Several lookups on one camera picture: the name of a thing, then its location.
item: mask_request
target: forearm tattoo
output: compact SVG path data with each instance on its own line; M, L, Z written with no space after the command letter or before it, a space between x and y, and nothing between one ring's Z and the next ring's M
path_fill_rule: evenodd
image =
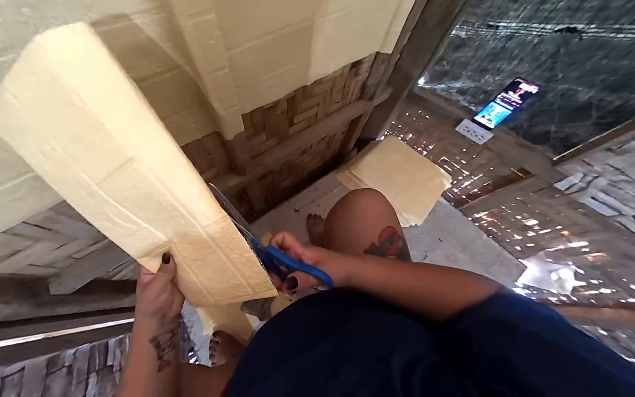
M160 333L148 340L148 343L156 350L158 358L158 369L161 372L171 365L171 356L178 350L178 329L172 329Z
M385 227L379 233L379 244L371 243L364 250L364 254L410 261L410 251L406 239L393 226Z

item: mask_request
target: painted fingernail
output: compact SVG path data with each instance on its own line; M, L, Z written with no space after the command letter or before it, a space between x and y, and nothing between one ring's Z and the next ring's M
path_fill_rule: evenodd
M293 275L286 279L286 288L289 290L295 290L298 287L298 279Z

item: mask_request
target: phone screen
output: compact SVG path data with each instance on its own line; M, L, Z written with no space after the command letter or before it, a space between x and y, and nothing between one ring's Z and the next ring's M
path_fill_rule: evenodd
M474 116L474 121L491 130L540 89L541 86L538 84L517 77L493 101L484 106L480 113Z

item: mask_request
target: dark blue shorts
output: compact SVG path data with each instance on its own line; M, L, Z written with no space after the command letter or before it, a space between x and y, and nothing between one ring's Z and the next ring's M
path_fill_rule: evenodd
M257 332L226 396L635 397L635 366L514 293L433 325L331 290Z

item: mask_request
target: wall socket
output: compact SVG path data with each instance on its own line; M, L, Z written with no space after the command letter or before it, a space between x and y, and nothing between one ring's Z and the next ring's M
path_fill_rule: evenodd
M489 140L494 134L491 131L487 131L479 124L471 121L470 119L464 119L462 122L455 128L457 132L466 136L467 138L474 140L480 145Z

